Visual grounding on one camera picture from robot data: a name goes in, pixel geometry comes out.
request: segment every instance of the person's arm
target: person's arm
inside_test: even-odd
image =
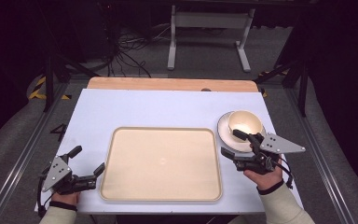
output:
[[[76,205],[79,192],[60,195],[54,193],[48,211],[40,221],[40,224],[73,224],[76,219]]]
[[[298,205],[292,191],[284,184],[281,168],[276,166],[275,171],[265,175],[259,175],[250,170],[243,173],[257,184],[268,224],[314,223],[310,215]]]

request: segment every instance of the white tabletop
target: white tabletop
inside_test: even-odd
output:
[[[113,131],[118,127],[208,128],[215,133],[222,178],[222,197],[216,202],[109,202],[97,189],[81,193],[78,212],[85,214],[250,214],[264,212],[255,184],[237,172],[220,153],[227,147],[217,122],[227,112],[248,110],[275,133],[263,97],[258,92],[218,91],[82,91],[57,155],[76,146],[83,150],[69,160],[74,175],[91,175],[105,162]],[[294,183],[292,190],[301,200]],[[48,198],[42,194],[42,202]]]

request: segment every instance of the human hand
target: human hand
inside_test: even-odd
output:
[[[71,205],[76,206],[77,203],[79,202],[79,195],[80,195],[80,192],[75,192],[75,193],[71,193],[71,194],[64,194],[64,195],[61,195],[61,194],[56,192],[51,197],[51,200],[53,202],[67,203],[67,204],[71,204]]]
[[[273,172],[266,173],[264,175],[260,175],[251,170],[245,170],[243,171],[243,174],[255,182],[259,190],[270,189],[283,179],[282,169],[278,166],[275,166],[275,170]]]

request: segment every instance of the white metal frame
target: white metal frame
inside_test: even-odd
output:
[[[168,55],[168,70],[175,67],[176,56],[176,27],[208,27],[208,28],[228,28],[243,29],[241,41],[236,41],[237,51],[240,55],[241,64],[244,72],[250,72],[251,67],[245,54],[244,46],[252,20],[255,14],[254,9],[249,13],[202,13],[202,12],[176,12],[172,6],[171,15],[171,44]]]

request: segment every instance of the wooden tray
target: wooden tray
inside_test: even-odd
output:
[[[101,195],[112,201],[216,201],[222,194],[214,133],[197,128],[114,131]]]

